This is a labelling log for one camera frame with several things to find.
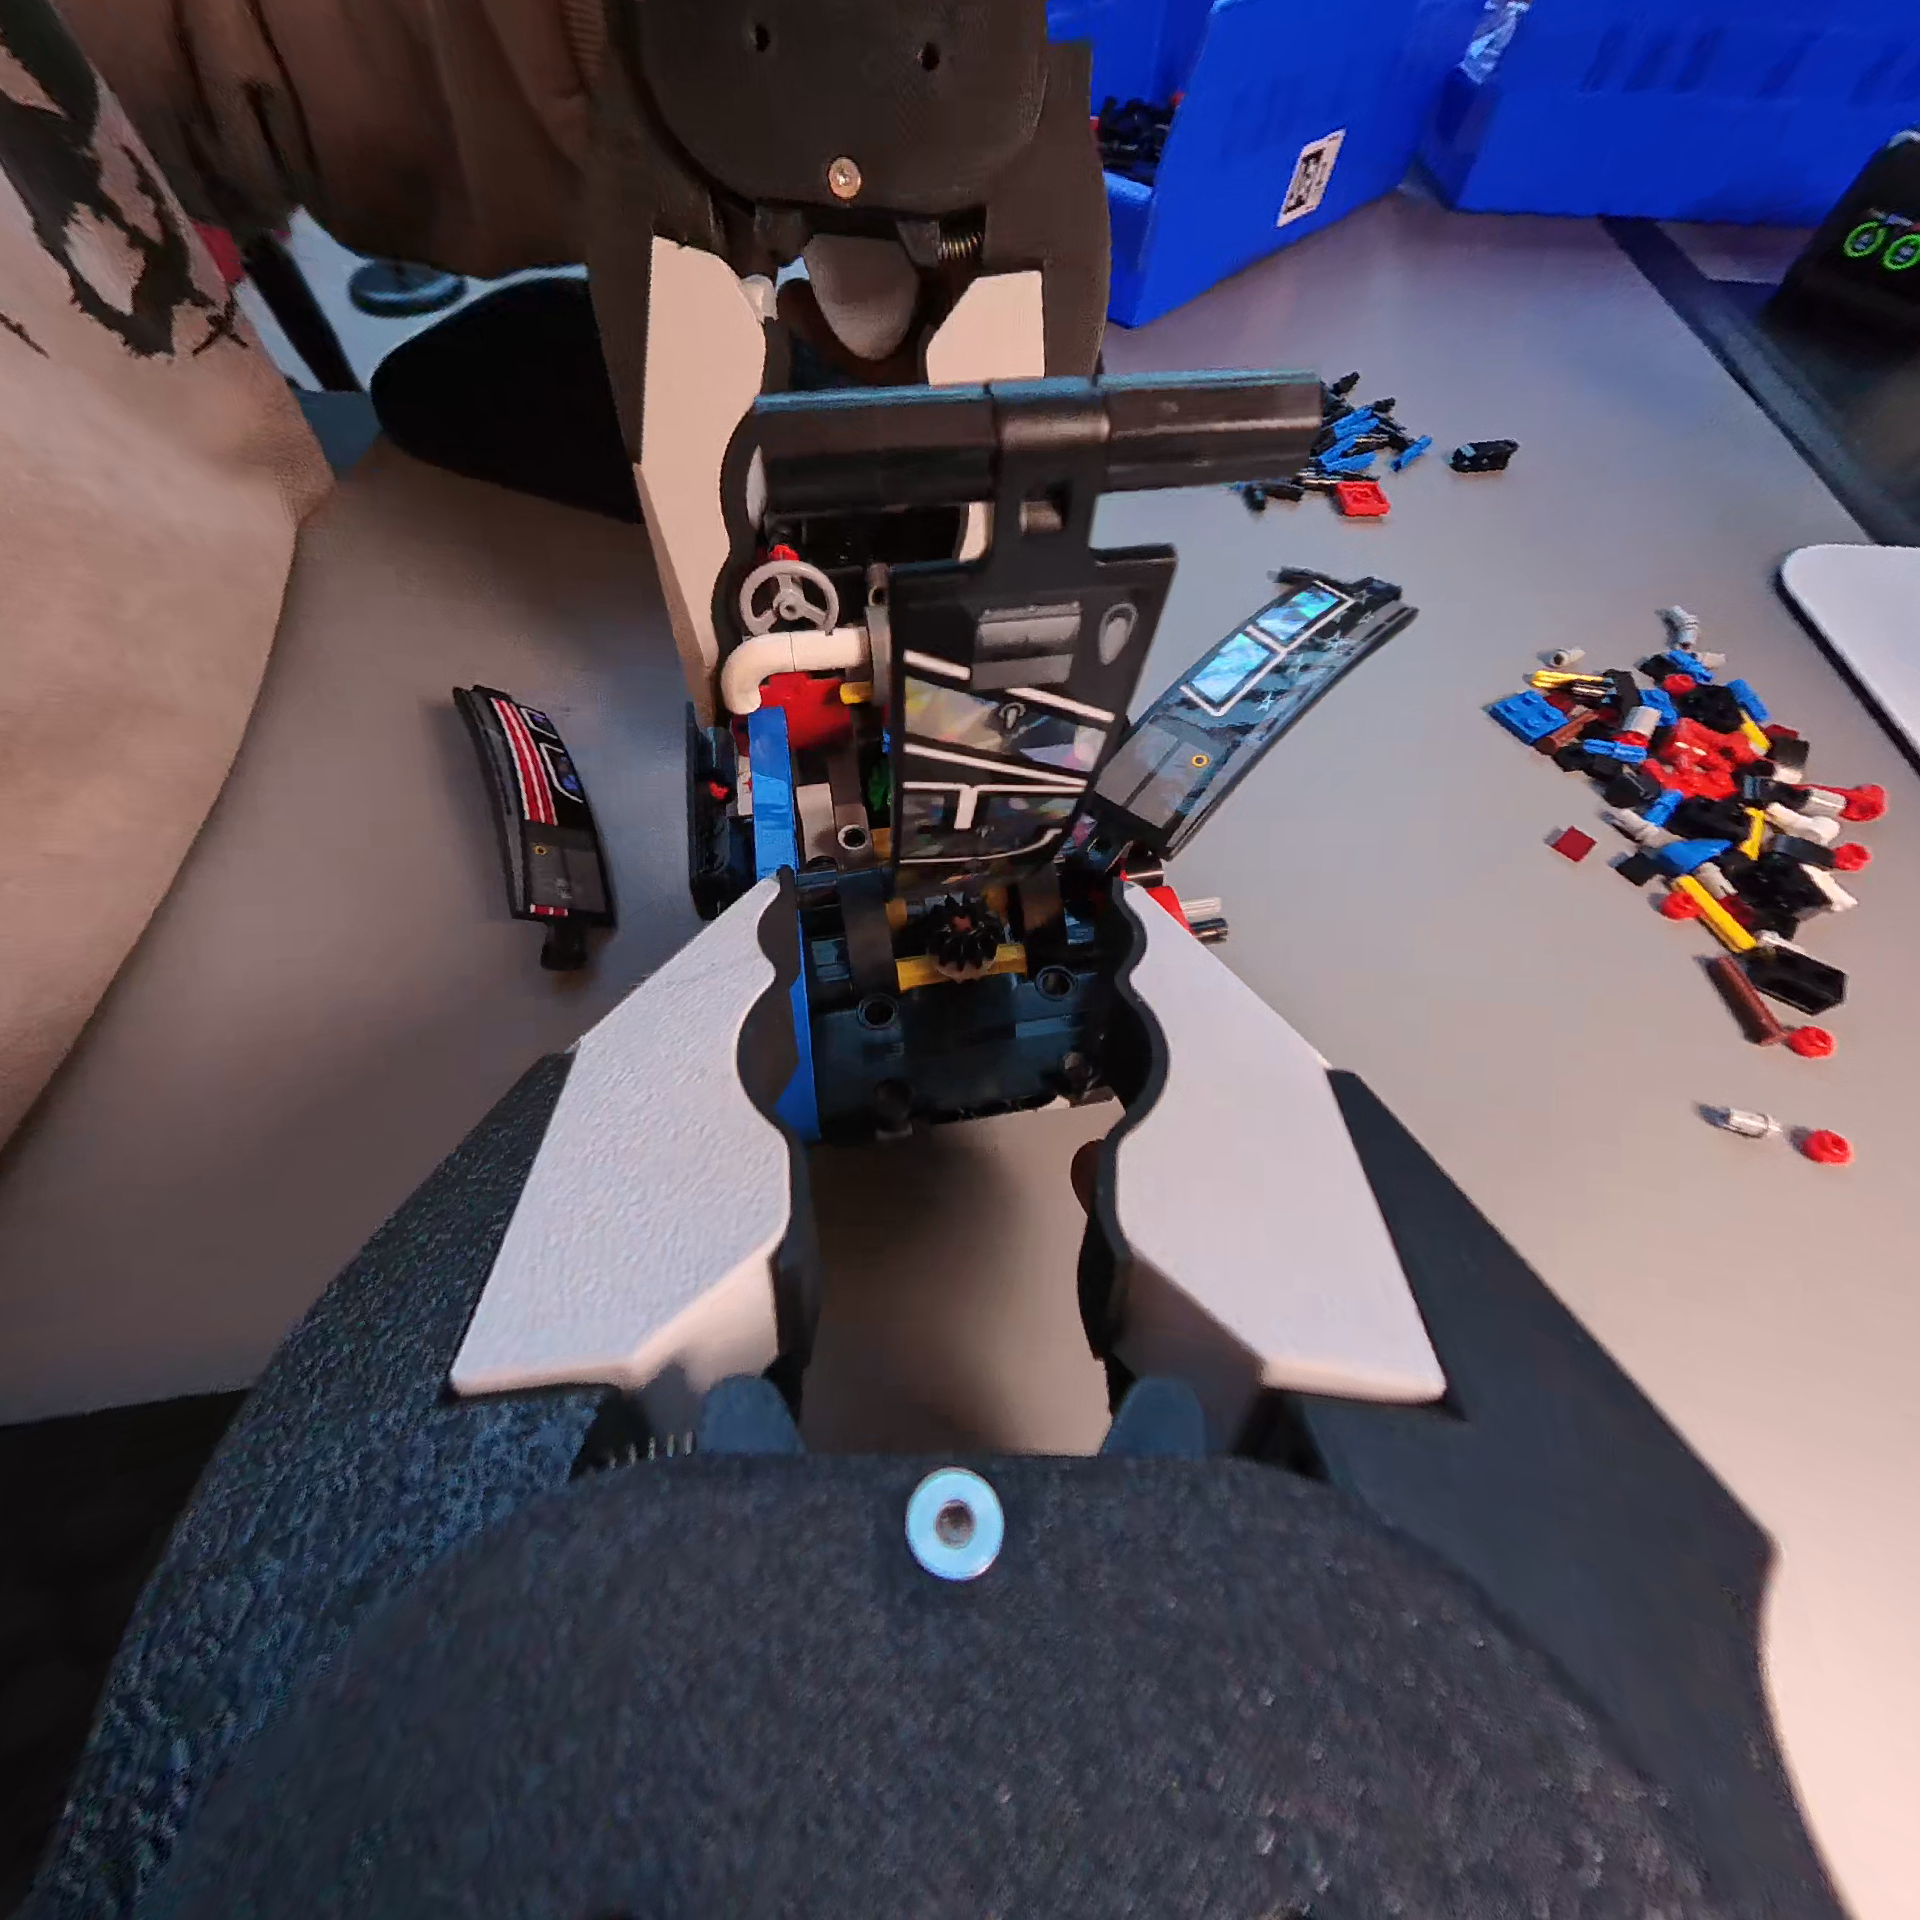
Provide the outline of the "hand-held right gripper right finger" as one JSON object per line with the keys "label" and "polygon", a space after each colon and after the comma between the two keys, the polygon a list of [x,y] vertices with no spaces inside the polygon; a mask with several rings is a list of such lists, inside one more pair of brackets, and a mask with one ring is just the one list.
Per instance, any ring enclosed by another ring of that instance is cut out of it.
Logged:
{"label": "hand-held right gripper right finger", "polygon": [[1119,959],[1077,1269],[1110,1381],[1187,1386],[1206,1426],[1261,1394],[1438,1406],[1448,1381],[1331,1069],[1138,885]]}

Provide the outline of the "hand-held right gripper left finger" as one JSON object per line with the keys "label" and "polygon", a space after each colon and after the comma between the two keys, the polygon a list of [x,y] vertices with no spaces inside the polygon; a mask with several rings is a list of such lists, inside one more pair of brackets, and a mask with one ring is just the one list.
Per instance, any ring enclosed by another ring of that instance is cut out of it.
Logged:
{"label": "hand-held right gripper left finger", "polygon": [[799,1390],[820,1312],[797,1066],[795,878],[759,880],[605,1013],[470,1314],[462,1399],[610,1386],[694,1403],[730,1376]]}

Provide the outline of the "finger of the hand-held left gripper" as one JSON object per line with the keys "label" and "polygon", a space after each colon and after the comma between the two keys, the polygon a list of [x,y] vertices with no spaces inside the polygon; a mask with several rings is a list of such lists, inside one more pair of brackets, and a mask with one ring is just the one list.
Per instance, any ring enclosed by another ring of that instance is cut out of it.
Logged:
{"label": "finger of the hand-held left gripper", "polygon": [[1048,359],[1040,274],[973,279],[924,343],[924,379],[930,390],[1091,377],[1094,370],[1098,336],[1087,353]]}
{"label": "finger of the hand-held left gripper", "polygon": [[646,282],[638,497],[688,701],[712,706],[712,590],[731,551],[722,465],[760,394],[774,287],[661,237]]}

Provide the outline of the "lego race car model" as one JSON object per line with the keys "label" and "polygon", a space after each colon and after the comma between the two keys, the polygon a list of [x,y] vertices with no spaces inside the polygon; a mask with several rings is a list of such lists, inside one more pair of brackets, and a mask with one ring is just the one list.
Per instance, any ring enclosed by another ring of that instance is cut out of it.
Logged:
{"label": "lego race car model", "polygon": [[1178,555],[1094,546],[1098,505],[1271,479],[1322,426],[1322,379],[1277,370],[752,402],[718,469],[688,888],[712,921],[791,880],[786,1125],[901,1136],[1103,1091],[1123,857],[1069,842]]}

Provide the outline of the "red striped curved lego panel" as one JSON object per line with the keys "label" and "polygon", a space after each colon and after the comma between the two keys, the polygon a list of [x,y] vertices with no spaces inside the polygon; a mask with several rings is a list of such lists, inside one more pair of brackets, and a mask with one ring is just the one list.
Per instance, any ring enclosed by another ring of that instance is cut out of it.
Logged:
{"label": "red striped curved lego panel", "polygon": [[618,912],[579,769],[544,712],[488,686],[450,701],[486,779],[510,915],[541,930],[541,969],[580,973],[590,936],[612,930]]}

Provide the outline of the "holographic window curved lego panel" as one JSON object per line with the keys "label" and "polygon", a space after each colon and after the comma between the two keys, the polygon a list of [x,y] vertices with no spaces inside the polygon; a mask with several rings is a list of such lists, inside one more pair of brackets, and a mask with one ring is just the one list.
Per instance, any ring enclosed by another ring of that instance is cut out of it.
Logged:
{"label": "holographic window curved lego panel", "polygon": [[1308,568],[1126,728],[1087,791],[1071,855],[1094,874],[1180,855],[1221,803],[1334,685],[1418,619],[1404,590]]}

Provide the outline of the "pile of mixed lego pieces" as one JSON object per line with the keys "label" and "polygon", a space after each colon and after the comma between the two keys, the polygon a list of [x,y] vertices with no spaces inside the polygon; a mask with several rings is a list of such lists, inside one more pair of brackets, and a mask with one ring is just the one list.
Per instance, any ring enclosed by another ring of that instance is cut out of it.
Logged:
{"label": "pile of mixed lego pieces", "polygon": [[1597,666],[1552,648],[1486,713],[1582,782],[1596,829],[1623,847],[1613,871],[1711,944],[1703,969],[1743,1042],[1829,1062],[1850,976],[1807,936],[1859,907],[1874,857],[1860,830],[1884,817],[1885,790],[1812,779],[1807,737],[1704,648],[1698,617],[1667,606],[1656,619],[1644,658]]}

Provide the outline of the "blue storage bin with tag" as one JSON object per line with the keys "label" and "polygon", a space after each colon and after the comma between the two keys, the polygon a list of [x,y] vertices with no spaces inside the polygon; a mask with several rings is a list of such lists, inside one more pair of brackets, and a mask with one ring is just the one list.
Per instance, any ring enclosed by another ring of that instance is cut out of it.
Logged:
{"label": "blue storage bin with tag", "polygon": [[1391,194],[1467,2],[1058,2],[1093,105],[1167,107],[1152,178],[1106,163],[1110,321],[1138,328]]}

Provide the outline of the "pile of blue black pins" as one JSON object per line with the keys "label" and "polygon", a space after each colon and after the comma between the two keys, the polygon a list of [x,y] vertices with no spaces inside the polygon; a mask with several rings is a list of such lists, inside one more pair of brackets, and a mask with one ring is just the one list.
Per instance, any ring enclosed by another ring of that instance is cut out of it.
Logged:
{"label": "pile of blue black pins", "polygon": [[1299,467],[1277,479],[1229,486],[1250,513],[1275,501],[1299,504],[1308,494],[1331,497],[1342,486],[1376,480],[1376,467],[1398,473],[1426,455],[1430,438],[1418,438],[1398,422],[1395,398],[1358,401],[1359,374],[1323,383],[1323,416],[1317,438]]}

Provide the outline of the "plain blue storage bin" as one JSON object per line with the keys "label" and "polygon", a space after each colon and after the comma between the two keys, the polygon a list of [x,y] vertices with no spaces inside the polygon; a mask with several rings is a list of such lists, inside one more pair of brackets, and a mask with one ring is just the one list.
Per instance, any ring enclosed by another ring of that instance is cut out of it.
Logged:
{"label": "plain blue storage bin", "polygon": [[1915,2],[1541,2],[1446,74],[1461,210],[1812,227],[1917,115]]}

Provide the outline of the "black charger with green lights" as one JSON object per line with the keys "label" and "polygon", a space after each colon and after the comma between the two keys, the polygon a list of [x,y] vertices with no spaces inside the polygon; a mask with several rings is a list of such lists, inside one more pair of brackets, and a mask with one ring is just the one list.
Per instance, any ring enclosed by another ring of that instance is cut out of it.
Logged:
{"label": "black charger with green lights", "polygon": [[1917,339],[1917,129],[1878,146],[1812,232],[1783,297]]}

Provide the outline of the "white book stand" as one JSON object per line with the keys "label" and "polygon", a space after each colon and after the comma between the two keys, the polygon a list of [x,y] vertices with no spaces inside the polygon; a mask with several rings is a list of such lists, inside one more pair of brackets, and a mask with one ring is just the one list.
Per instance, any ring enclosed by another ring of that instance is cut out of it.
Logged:
{"label": "white book stand", "polygon": [[1917,766],[1917,546],[1798,546],[1778,565],[1778,589],[1863,709]]}

